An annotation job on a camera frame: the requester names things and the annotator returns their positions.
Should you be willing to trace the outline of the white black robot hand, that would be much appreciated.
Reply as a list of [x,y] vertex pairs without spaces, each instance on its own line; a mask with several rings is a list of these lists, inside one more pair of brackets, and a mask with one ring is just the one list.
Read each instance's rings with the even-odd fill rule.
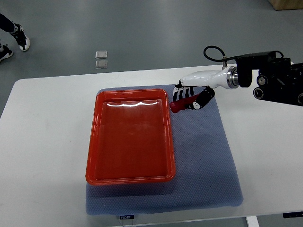
[[187,109],[199,110],[214,98],[215,88],[236,89],[238,86],[238,73],[234,66],[222,70],[198,71],[179,80],[173,89],[173,101],[198,95]]

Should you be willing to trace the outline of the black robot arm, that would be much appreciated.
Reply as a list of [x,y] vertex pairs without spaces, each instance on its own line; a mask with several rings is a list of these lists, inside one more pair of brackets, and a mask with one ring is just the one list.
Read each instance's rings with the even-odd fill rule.
[[253,90],[256,99],[303,105],[303,64],[292,64],[282,52],[258,52],[228,58],[221,48],[210,45],[203,50],[203,55],[211,61],[223,63],[224,67],[227,61],[236,61],[236,67],[223,80],[228,87],[249,87],[253,80],[252,71],[258,70],[258,86]]

